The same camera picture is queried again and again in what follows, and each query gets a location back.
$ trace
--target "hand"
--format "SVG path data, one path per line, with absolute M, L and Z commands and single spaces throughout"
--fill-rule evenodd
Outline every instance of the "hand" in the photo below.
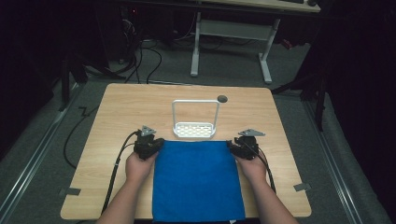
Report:
M 158 152 L 142 161 L 139 155 L 133 152 L 126 160 L 125 174 L 126 182 L 132 182 L 141 185 L 143 181 L 149 176 L 151 166 L 158 156 Z
M 265 157 L 261 151 L 259 152 L 259 155 L 265 160 Z M 266 183 L 267 170 L 265 169 L 264 164 L 258 157 L 255 157 L 251 161 L 241 159 L 236 156 L 234 157 L 241 165 L 242 171 L 250 183 L 254 180 L 259 180 Z

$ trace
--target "white wire basket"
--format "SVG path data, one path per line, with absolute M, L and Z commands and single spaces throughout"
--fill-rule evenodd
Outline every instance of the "white wire basket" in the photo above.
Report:
M 216 104 L 216 113 L 213 123 L 210 122 L 177 122 L 176 119 L 176 104 L 201 104 L 213 103 Z M 217 100 L 175 100 L 172 103 L 174 133 L 179 138 L 211 138 L 216 132 L 216 122 L 218 120 L 220 102 Z

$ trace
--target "blue cloth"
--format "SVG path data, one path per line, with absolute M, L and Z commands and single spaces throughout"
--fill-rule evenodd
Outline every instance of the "blue cloth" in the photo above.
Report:
M 225 141 L 165 141 L 155 161 L 153 221 L 245 219 L 235 159 Z

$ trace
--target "desk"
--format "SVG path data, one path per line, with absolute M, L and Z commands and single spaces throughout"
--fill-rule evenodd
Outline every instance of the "desk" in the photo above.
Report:
M 237 0 L 202 0 L 202 2 L 207 3 L 221 3 L 221 4 L 231 4 L 238 6 L 247 7 L 265 7 L 277 10 L 293 10 L 302 12 L 320 12 L 318 6 L 310 7 L 306 1 L 303 4 L 289 3 L 278 0 L 247 0 L 247 1 L 237 1 Z M 238 22 L 227 22 L 227 21 L 212 21 L 212 20 L 201 20 L 201 13 L 197 13 L 196 25 L 195 25 L 195 43 L 194 51 L 192 53 L 191 62 L 191 75 L 193 77 L 198 76 L 199 68 L 199 41 L 200 35 L 219 35 L 224 37 L 236 37 L 245 38 L 253 40 L 263 40 L 266 41 L 265 47 L 262 49 L 262 53 L 259 53 L 260 66 L 262 68 L 262 75 L 264 82 L 267 84 L 272 83 L 270 71 L 267 64 L 267 57 L 270 48 L 273 44 L 274 38 L 276 36 L 276 31 L 280 19 L 276 18 L 272 26 L 269 25 L 253 25 Z
M 220 106 L 217 131 L 212 139 L 232 140 L 238 136 L 237 133 L 249 128 L 266 133 L 257 140 L 271 166 L 278 197 L 294 216 L 309 216 L 311 207 L 305 192 L 295 191 L 293 187 L 301 184 L 302 180 L 268 89 L 110 84 L 70 185 L 70 188 L 81 189 L 81 192 L 78 196 L 66 196 L 62 218 L 99 218 L 115 159 L 129 133 L 147 125 L 157 131 L 156 138 L 176 140 L 172 129 L 172 102 L 176 99 L 217 99 L 219 95 L 226 95 L 228 102 Z M 193 116 L 196 111 L 188 113 Z M 122 154 L 112 196 L 125 180 L 122 167 L 132 151 L 132 147 L 127 147 Z M 246 216 L 257 217 L 250 185 L 239 167 L 238 172 Z M 136 218 L 152 218 L 152 177 L 153 172 L 141 189 Z
M 169 1 L 169 0 L 100 0 L 103 3 L 110 4 L 122 4 L 122 5 L 132 5 L 139 7 L 156 7 L 156 8 L 172 8 L 173 10 L 184 10 L 184 11 L 193 11 L 193 12 L 207 12 L 207 13 L 226 13 L 233 14 L 236 16 L 241 15 L 249 15 L 249 16 L 262 16 L 272 18 L 275 21 L 278 19 L 287 19 L 287 20 L 299 20 L 299 21 L 320 21 L 326 23 L 335 23 L 335 22 L 345 22 L 348 21 L 349 18 L 345 16 L 328 16 L 320 14 L 319 6 L 310 7 L 307 5 L 306 1 L 304 4 L 296 4 L 283 2 L 278 0 L 202 0 L 202 4 L 197 4 L 196 1 Z M 265 53 L 261 56 L 261 62 L 266 59 Z M 323 104 L 324 104 L 324 93 L 326 91 L 326 82 L 327 76 L 323 75 L 321 71 L 319 75 L 313 75 L 309 78 L 301 78 L 300 80 L 295 80 L 291 83 L 288 83 L 284 86 L 276 88 L 273 90 L 273 93 L 280 93 L 287 89 L 290 89 L 293 86 L 298 86 L 300 83 L 306 82 L 308 79 L 312 79 L 314 77 L 318 77 L 318 80 L 321 82 L 318 87 L 318 103 L 316 109 L 316 121 L 320 130 L 321 128 L 321 120 L 323 113 Z M 316 96 L 316 92 L 309 92 L 307 96 L 302 96 L 305 100 L 307 98 L 314 98 Z

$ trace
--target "cable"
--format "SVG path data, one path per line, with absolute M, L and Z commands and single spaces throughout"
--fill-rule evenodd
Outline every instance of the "cable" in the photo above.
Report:
M 196 17 L 197 17 L 197 13 L 195 12 L 194 16 L 192 17 L 192 22 L 191 22 L 191 26 L 190 26 L 189 31 L 184 36 L 182 36 L 181 38 L 174 39 L 174 41 L 182 40 L 182 39 L 185 39 L 185 38 L 190 38 L 191 36 L 193 36 L 193 35 L 191 35 L 191 30 L 192 30 L 192 27 L 195 24 L 195 18 Z
M 151 51 L 157 53 L 158 56 L 160 56 L 160 61 L 158 62 L 157 66 L 148 74 L 148 77 L 146 79 L 147 84 L 149 84 L 149 78 L 151 77 L 151 75 L 157 70 L 158 67 L 160 67 L 161 62 L 163 61 L 163 56 L 161 56 L 161 54 L 157 50 L 155 50 L 155 49 L 148 49 L 148 50 L 151 50 Z
M 256 43 L 256 42 L 258 42 L 258 40 L 249 39 L 249 40 L 245 41 L 244 43 L 238 43 L 238 42 L 235 42 L 235 41 L 228 40 L 228 38 L 224 38 L 224 42 L 227 42 L 227 43 L 230 43 L 230 44 L 233 44 L 233 45 L 238 45 L 238 46 L 245 46 L 245 45 L 248 45 L 248 44 Z
M 73 164 L 68 158 L 67 158 L 67 154 L 66 154 L 66 148 L 67 148 L 67 144 L 70 140 L 70 137 L 72 136 L 73 132 L 76 130 L 76 128 L 78 127 L 78 125 L 84 121 L 85 118 L 89 117 L 91 113 L 93 113 L 93 111 L 97 110 L 99 108 L 99 105 L 96 106 L 93 110 L 91 110 L 88 114 L 83 114 L 84 117 L 82 117 L 82 119 L 73 127 L 72 131 L 69 133 L 69 135 L 67 135 L 66 141 L 64 142 L 64 159 L 67 162 L 67 164 L 69 164 L 72 168 L 77 169 L 77 166 L 75 164 Z
M 143 59 L 143 52 L 142 52 L 142 43 L 140 43 L 139 45 L 140 48 L 140 60 L 139 60 L 139 64 L 134 64 L 134 71 L 132 71 L 131 75 L 129 75 L 127 78 L 125 78 L 124 83 L 127 83 L 129 81 L 129 79 L 131 79 L 132 75 L 134 73 L 136 73 L 136 78 L 137 78 L 137 83 L 140 84 L 140 77 L 139 74 L 137 72 L 137 69 L 140 67 L 140 64 L 142 63 L 142 59 Z
M 126 144 L 128 143 L 129 139 L 135 134 L 137 134 L 137 132 L 133 132 L 133 133 L 128 135 L 128 137 L 125 139 L 125 142 L 122 145 L 122 148 L 120 150 L 119 156 L 116 159 L 116 163 L 114 164 L 114 168 L 113 168 L 113 173 L 111 174 L 111 178 L 110 178 L 110 183 L 108 185 L 108 190 L 107 190 L 107 196 L 106 196 L 106 199 L 105 199 L 105 203 L 103 204 L 102 214 L 107 209 L 108 203 L 110 201 L 111 191 L 113 191 L 114 180 L 116 179 L 117 170 L 119 169 L 119 164 L 120 164 L 122 152 L 123 152 L 123 150 L 126 147 L 128 147 L 130 145 L 133 145 L 133 144 L 126 145 Z
M 86 222 L 86 221 L 88 221 L 88 220 L 81 220 L 81 221 L 78 221 L 76 224 L 81 224 L 81 223 Z
M 220 48 L 221 46 L 222 46 L 222 44 L 223 44 L 223 38 L 222 37 L 206 37 L 206 39 L 219 39 L 219 43 L 218 43 L 218 45 L 217 46 L 215 46 L 214 48 L 205 48 L 205 47 L 203 47 L 202 46 L 202 44 L 200 43 L 200 48 L 201 49 L 208 49 L 208 50 L 213 50 L 213 49 L 218 49 L 218 48 Z
M 143 40 L 142 41 L 142 46 L 143 46 L 143 43 L 144 42 L 154 42 L 154 45 L 153 46 L 150 46 L 150 47 L 144 47 L 144 49 L 154 49 L 155 47 L 157 47 L 158 46 L 158 40 L 156 40 L 156 39 L 146 39 L 146 40 Z
M 251 148 L 246 142 L 244 142 L 244 141 L 240 141 L 240 142 L 242 142 L 248 149 L 250 149 L 250 151 L 252 151 L 252 152 L 262 161 L 262 163 L 263 163 L 264 166 L 265 166 L 265 169 L 267 170 L 268 177 L 269 177 L 269 179 L 270 179 L 271 189 L 274 191 L 274 193 L 276 193 L 276 187 L 275 187 L 275 183 L 274 183 L 274 178 L 273 178 L 273 176 L 272 176 L 271 169 L 270 169 L 270 167 L 269 167 L 269 165 L 268 165 L 267 158 L 265 157 L 265 154 L 264 154 L 264 152 L 262 151 L 262 149 L 259 148 L 259 150 L 260 150 L 260 152 L 262 153 L 262 155 L 264 156 L 265 160 L 259 155 L 259 153 L 255 152 L 255 151 L 253 150 L 253 148 Z
M 190 41 L 189 44 L 180 44 L 180 43 L 178 43 L 178 42 L 179 42 L 179 41 L 186 41 L 187 39 L 192 38 L 193 36 L 194 36 L 194 35 L 188 36 L 188 37 L 186 37 L 186 38 L 184 38 L 184 39 L 182 39 L 182 40 L 174 41 L 173 43 L 176 44 L 176 45 L 178 45 L 178 46 L 181 46 L 181 47 L 189 47 L 189 46 L 192 46 L 192 45 L 195 44 L 195 42 L 194 42 L 193 40 Z
M 135 56 L 133 55 L 131 60 L 128 62 L 128 64 L 125 67 L 121 68 L 120 70 L 114 71 L 112 73 L 119 75 L 121 73 L 124 73 L 124 72 L 130 70 L 134 66 L 135 61 L 136 61 L 136 59 L 135 59 Z M 102 76 L 103 75 L 103 73 L 92 71 L 87 66 L 84 66 L 84 69 L 85 69 L 85 72 L 87 72 L 91 75 L 94 75 L 94 76 Z
M 133 28 L 132 32 L 134 33 L 134 24 L 126 19 L 123 19 L 122 21 L 125 21 L 128 24 L 128 28 L 127 28 L 126 32 L 129 32 L 131 30 L 131 28 Z

